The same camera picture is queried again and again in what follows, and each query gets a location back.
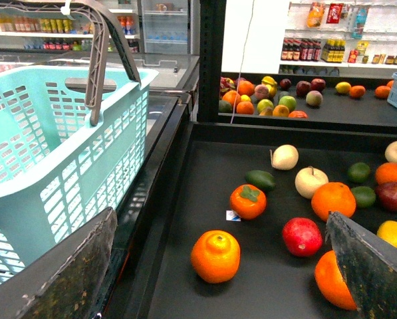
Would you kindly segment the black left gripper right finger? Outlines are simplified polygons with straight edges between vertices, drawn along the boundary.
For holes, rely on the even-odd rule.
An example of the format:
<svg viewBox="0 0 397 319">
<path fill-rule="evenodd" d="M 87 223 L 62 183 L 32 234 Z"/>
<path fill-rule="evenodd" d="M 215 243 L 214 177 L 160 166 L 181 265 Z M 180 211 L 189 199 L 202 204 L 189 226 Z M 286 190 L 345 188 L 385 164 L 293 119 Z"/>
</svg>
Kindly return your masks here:
<svg viewBox="0 0 397 319">
<path fill-rule="evenodd" d="M 397 318 L 397 248 L 337 211 L 326 230 L 360 317 Z"/>
</svg>

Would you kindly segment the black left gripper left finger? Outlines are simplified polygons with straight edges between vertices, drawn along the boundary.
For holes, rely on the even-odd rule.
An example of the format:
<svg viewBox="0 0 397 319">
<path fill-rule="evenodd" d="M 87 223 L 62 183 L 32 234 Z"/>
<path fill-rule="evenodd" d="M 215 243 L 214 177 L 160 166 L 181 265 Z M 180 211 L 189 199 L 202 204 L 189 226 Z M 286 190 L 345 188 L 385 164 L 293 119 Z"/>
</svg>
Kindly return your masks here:
<svg viewBox="0 0 397 319">
<path fill-rule="evenodd" d="M 103 210 L 74 253 L 28 297 L 16 318 L 88 318 L 108 269 L 117 216 Z"/>
</svg>

